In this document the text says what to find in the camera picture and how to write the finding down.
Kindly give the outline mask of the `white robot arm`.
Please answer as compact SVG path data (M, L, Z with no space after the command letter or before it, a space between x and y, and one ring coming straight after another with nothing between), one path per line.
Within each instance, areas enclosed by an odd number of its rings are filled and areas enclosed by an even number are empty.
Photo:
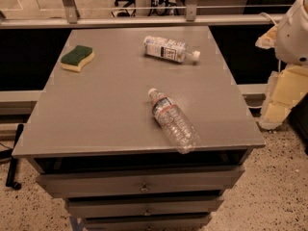
M278 23L275 56L286 64L308 65L308 0L295 0Z

